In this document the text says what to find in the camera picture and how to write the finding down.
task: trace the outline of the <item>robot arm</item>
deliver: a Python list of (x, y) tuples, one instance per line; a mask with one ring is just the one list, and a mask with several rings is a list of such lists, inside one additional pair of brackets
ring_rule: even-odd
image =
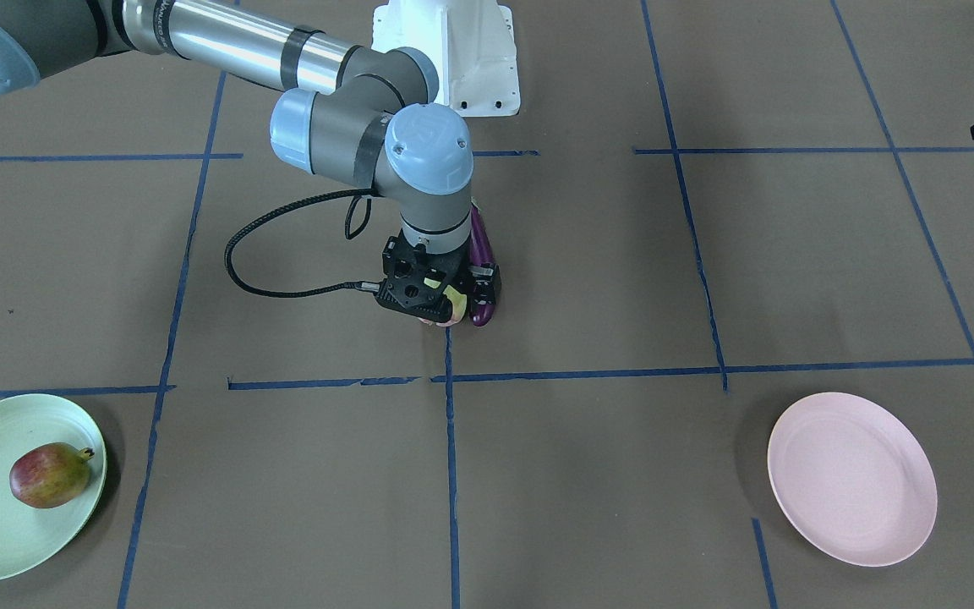
[(445, 322), (451, 286), (473, 302), (475, 325), (490, 320), (498, 269), (472, 201), (468, 127), (429, 104), (438, 81), (425, 54), (380, 53), (213, 0), (0, 0), (0, 94), (130, 49), (282, 91), (270, 124), (282, 161), (401, 206), (379, 304)]

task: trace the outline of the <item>plate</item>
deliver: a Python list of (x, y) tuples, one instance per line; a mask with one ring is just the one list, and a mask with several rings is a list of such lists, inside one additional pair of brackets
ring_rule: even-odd
[(849, 393), (817, 393), (780, 416), (769, 481), (801, 535), (843, 562), (901, 562), (934, 529), (938, 491), (923, 447), (889, 411)]
[[(13, 497), (10, 470), (20, 456), (49, 442), (92, 447), (92, 477), (66, 504), (35, 509)], [(92, 516), (106, 475), (103, 436), (80, 406), (39, 393), (0, 400), (0, 579), (30, 570), (62, 550)]]

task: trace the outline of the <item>silver metal tube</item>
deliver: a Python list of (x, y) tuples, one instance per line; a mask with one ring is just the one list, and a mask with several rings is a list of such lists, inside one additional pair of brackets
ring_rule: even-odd
[[(325, 32), (297, 32), (293, 24), (214, 0), (125, 0), (123, 26), (140, 51), (177, 53), (281, 91), (297, 85), (332, 93), (355, 48)], [(297, 45), (297, 38), (289, 54), (289, 39)]]

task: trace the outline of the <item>fruit on plate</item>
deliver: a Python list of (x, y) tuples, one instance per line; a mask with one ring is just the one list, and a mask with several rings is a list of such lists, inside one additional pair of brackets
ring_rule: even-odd
[(52, 442), (32, 448), (10, 468), (10, 491), (24, 505), (58, 508), (89, 485), (92, 448)]

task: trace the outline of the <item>plate rim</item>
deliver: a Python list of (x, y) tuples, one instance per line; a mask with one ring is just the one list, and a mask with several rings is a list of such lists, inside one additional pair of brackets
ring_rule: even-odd
[[(806, 401), (819, 400), (820, 398), (827, 398), (827, 397), (842, 397), (842, 398), (847, 397), (850, 398), (851, 400), (861, 401), (863, 403), (870, 404), (874, 408), (880, 409), (880, 411), (886, 413), (886, 415), (888, 415), (889, 417), (892, 417), (892, 419), (896, 421), (897, 425), (900, 425), (901, 428), (904, 428), (904, 431), (907, 431), (908, 436), (913, 440), (913, 442), (916, 443), (916, 446), (919, 447), (920, 454), (922, 454), (923, 456), (923, 463), (925, 465), (925, 474), (927, 474), (927, 477), (925, 478), (927, 478), (928, 486), (931, 486), (931, 488), (934, 489), (934, 494), (935, 494), (934, 509), (932, 510), (931, 513), (928, 514), (928, 519), (930, 519), (930, 523), (927, 524), (927, 534), (922, 536), (922, 539), (920, 539), (919, 544), (917, 544), (912, 551), (907, 552), (907, 554), (905, 554), (901, 558), (889, 560), (888, 562), (858, 562), (858, 560), (851, 560), (850, 558), (846, 558), (844, 556), (838, 556), (834, 554), (834, 552), (829, 550), (828, 547), (823, 547), (823, 545), (819, 545), (817, 542), (815, 542), (815, 540), (813, 540), (812, 537), (807, 534), (807, 530), (804, 527), (800, 527), (800, 525), (796, 523), (796, 521), (791, 517), (791, 513), (789, 512), (788, 508), (785, 507), (784, 498), (781, 497), (780, 492), (777, 491), (776, 479), (774, 478), (774, 473), (773, 473), (773, 444), (774, 444), (774, 437), (776, 436), (776, 431), (778, 428), (780, 428), (781, 421), (784, 420), (785, 416), (789, 412), (791, 412), (791, 410), (794, 409), (797, 405), (800, 405)], [(927, 544), (927, 541), (931, 539), (931, 535), (934, 533), (934, 527), (935, 524), (937, 523), (939, 501), (937, 498), (937, 478), (935, 477), (934, 474), (934, 466), (932, 466), (931, 464), (931, 458), (930, 456), (927, 455), (927, 451), (924, 450), (922, 443), (920, 443), (919, 441), (919, 438), (916, 437), (915, 433), (912, 433), (911, 429), (908, 428), (908, 425), (904, 424), (903, 420), (900, 420), (900, 417), (897, 417), (895, 414), (890, 413), (889, 410), (883, 408), (881, 404), (877, 404), (877, 402), (874, 402), (873, 400), (868, 400), (868, 398), (864, 398), (862, 396), (856, 396), (856, 394), (854, 393), (847, 393), (844, 391), (820, 391), (819, 393), (812, 393), (809, 394), (809, 396), (798, 398), (795, 402), (793, 402), (792, 405), (788, 406), (788, 408), (785, 409), (784, 412), (780, 413), (780, 416), (777, 417), (776, 423), (773, 424), (773, 430), (769, 433), (769, 444), (768, 447), (766, 447), (766, 451), (765, 451), (765, 469), (766, 469), (766, 473), (768, 473), (769, 475), (769, 486), (773, 490), (773, 497), (776, 498), (777, 505), (780, 506), (780, 512), (783, 513), (785, 518), (788, 519), (788, 523), (792, 525), (792, 528), (795, 528), (796, 531), (799, 532), (799, 535), (803, 536), (803, 539), (807, 540), (809, 544), (818, 548), (820, 551), (824, 552), (824, 554), (831, 556), (835, 559), (841, 560), (842, 562), (855, 564), (855, 566), (858, 567), (870, 567), (870, 568), (893, 566), (893, 564), (904, 562), (905, 560), (912, 558), (912, 556), (915, 556), (917, 552), (922, 550), (924, 545)]]
[(0, 581), (1, 579), (10, 579), (12, 577), (16, 577), (16, 575), (20, 575), (26, 571), (35, 569), (35, 567), (39, 567), (40, 564), (47, 562), (47, 560), (50, 560), (52, 557), (54, 557), (60, 551), (62, 551), (63, 548), (69, 545), (71, 540), (74, 540), (74, 537), (76, 537), (82, 531), (82, 529), (85, 528), (85, 525), (89, 523), (89, 520), (92, 518), (93, 513), (96, 512), (96, 506), (100, 504), (101, 497), (103, 497), (104, 485), (107, 480), (107, 442), (104, 440), (104, 432), (101, 431), (100, 426), (96, 424), (96, 420), (92, 419), (92, 415), (89, 414), (89, 411), (86, 411), (86, 409), (82, 409), (80, 405), (78, 405), (73, 400), (69, 400), (69, 398), (65, 398), (62, 396), (55, 396), (55, 394), (51, 394), (51, 393), (19, 393), (19, 394), (15, 394), (15, 396), (8, 396), (6, 398), (1, 398), (0, 408), (3, 407), (3, 404), (6, 404), (8, 402), (13, 402), (13, 401), (25, 400), (25, 398), (50, 398), (52, 401), (57, 402), (59, 405), (63, 406), (63, 408), (71, 409), (71, 411), (74, 411), (77, 414), (82, 415), (81, 417), (79, 417), (79, 419), (82, 419), (81, 425), (91, 425), (91, 429), (96, 432), (97, 443), (96, 443), (96, 447), (93, 448), (97, 448), (97, 447), (100, 448), (101, 470), (100, 470), (100, 474), (97, 476), (96, 493), (93, 493), (93, 497), (91, 500), (92, 505), (90, 505), (87, 509), (84, 510), (84, 512), (82, 512), (82, 516), (78, 517), (77, 528), (74, 529), (74, 531), (71, 532), (70, 535), (65, 535), (62, 544), (59, 544), (58, 547), (55, 547), (53, 551), (50, 551), (50, 554), (47, 554), (42, 559), (38, 560), (38, 562), (34, 562), (30, 564), (30, 566), (24, 567), (23, 569), (12, 571), (6, 574), (0, 574)]

